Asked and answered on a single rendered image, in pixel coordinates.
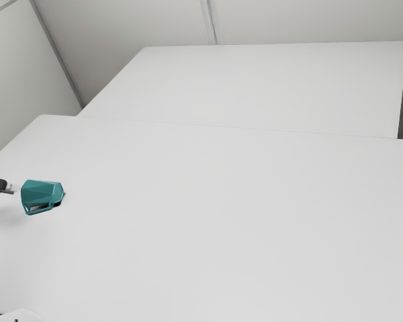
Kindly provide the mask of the teal faceted mug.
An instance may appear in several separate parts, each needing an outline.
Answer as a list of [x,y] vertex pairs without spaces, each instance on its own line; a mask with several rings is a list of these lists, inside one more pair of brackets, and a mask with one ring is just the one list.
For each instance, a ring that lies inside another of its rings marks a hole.
[[65,196],[60,182],[27,180],[20,190],[26,215],[35,215],[59,206]]

